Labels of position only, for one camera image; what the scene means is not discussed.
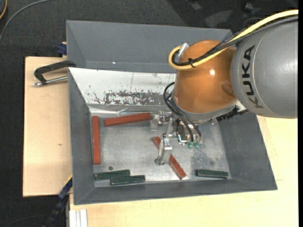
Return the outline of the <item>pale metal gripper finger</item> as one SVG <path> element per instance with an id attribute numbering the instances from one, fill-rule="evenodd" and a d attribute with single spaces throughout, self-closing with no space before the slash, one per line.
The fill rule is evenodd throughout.
<path id="1" fill-rule="evenodd" d="M 152 114 L 150 120 L 150 129 L 157 130 L 158 127 L 167 126 L 170 121 L 170 113 L 166 111 L 158 111 Z"/>
<path id="2" fill-rule="evenodd" d="M 161 140 L 160 138 L 154 138 L 154 143 L 158 147 L 158 156 L 154 160 L 155 164 L 160 166 L 163 164 L 167 164 L 169 162 L 169 158 L 171 155 L 172 147 L 170 146 L 170 140 L 164 138 Z"/>

